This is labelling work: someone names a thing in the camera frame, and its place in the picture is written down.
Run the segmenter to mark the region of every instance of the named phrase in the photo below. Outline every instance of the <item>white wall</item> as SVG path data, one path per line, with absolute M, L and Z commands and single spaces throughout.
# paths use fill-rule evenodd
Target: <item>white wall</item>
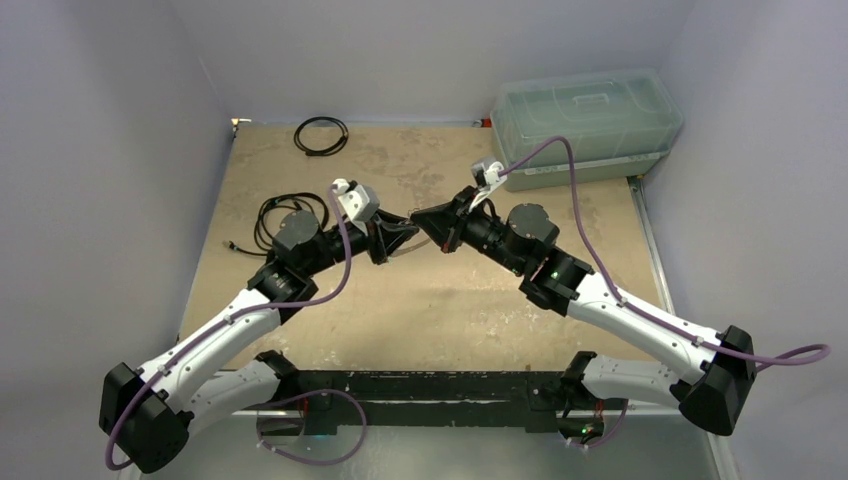
M 754 385 L 732 445 L 750 479 L 845 478 L 848 3 L 701 0 L 661 75 L 686 125 L 648 176 L 679 312 L 761 354 L 828 342 Z
M 97 478 L 102 380 L 173 342 L 229 148 L 166 0 L 0 2 L 0 469 Z
M 468 120 L 512 80 L 659 67 L 694 0 L 173 0 L 228 113 Z

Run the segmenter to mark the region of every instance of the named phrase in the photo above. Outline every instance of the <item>container lid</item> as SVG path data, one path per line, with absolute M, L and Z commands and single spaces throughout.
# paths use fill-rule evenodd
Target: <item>container lid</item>
M 682 117 L 653 70 L 509 83 L 502 98 L 525 143 L 623 130 L 676 128 Z

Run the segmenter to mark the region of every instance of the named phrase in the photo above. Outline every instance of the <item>black joint housing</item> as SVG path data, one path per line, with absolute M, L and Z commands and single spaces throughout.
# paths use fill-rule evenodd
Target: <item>black joint housing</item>
M 276 350 L 262 352 L 256 355 L 254 359 L 268 365 L 268 367 L 274 371 L 274 375 L 276 375 L 280 380 L 297 375 L 297 367 L 295 367 L 293 363 Z
M 144 381 L 125 363 L 113 368 L 103 381 L 100 399 L 100 429 L 112 433 L 118 417 Z M 168 464 L 188 442 L 189 412 L 174 413 L 163 398 L 148 391 L 127 417 L 117 444 L 143 473 L 153 473 Z
M 731 325 L 720 338 L 722 347 L 754 353 L 751 335 L 741 328 Z M 691 386 L 680 381 L 671 387 L 671 393 L 680 400 L 680 413 L 686 419 L 708 432 L 726 436 L 736 428 L 756 378 L 754 362 L 716 353 L 703 377 Z
M 504 243 L 515 255 L 544 254 L 553 246 L 559 228 L 551 223 L 541 205 L 524 203 L 509 212 Z
M 518 289 L 537 307 L 566 315 L 568 304 L 579 297 L 580 282 L 592 273 L 588 263 L 554 248 L 535 275 L 525 278 Z
M 592 410 L 598 398 L 589 393 L 589 390 L 583 386 L 583 372 L 593 358 L 597 357 L 595 352 L 580 351 L 571 359 L 568 368 L 563 372 L 560 378 L 561 395 L 566 399 L 565 410 L 563 417 L 568 415 L 571 410 Z
M 350 222 L 324 231 L 312 212 L 289 213 L 272 239 L 273 248 L 265 265 L 248 280 L 247 288 L 259 291 L 275 303 L 309 300 L 318 292 L 312 276 L 344 261 L 344 242 L 339 228 L 347 232 L 352 256 L 367 251 L 378 265 L 418 233 L 418 227 L 409 225 L 406 218 L 379 209 L 365 225 L 367 232 Z M 280 309 L 281 323 L 299 310 Z

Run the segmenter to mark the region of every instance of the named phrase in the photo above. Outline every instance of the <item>black metal base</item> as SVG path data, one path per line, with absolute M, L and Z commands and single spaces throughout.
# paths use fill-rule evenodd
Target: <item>black metal base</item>
M 277 371 L 274 401 L 332 388 L 355 398 L 369 425 L 407 427 L 523 427 L 528 433 L 559 432 L 566 415 L 596 399 L 575 404 L 572 379 L 563 372 L 332 371 L 296 370 L 277 352 L 257 359 Z M 621 400 L 605 402 L 620 408 Z M 309 399 L 306 435 L 333 435 L 340 425 L 359 425 L 356 409 L 338 396 Z

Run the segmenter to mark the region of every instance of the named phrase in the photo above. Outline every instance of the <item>cable connector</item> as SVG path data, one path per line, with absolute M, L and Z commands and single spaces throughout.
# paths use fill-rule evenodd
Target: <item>cable connector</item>
M 471 175 L 477 183 L 477 193 L 468 207 L 468 211 L 474 210 L 483 200 L 489 198 L 498 187 L 506 182 L 506 177 L 501 176 L 503 164 L 495 157 L 486 157 L 471 165 Z
M 333 193 L 350 222 L 363 233 L 368 233 L 365 222 L 380 209 L 380 199 L 374 189 L 354 180 L 348 182 L 337 178 L 333 182 Z

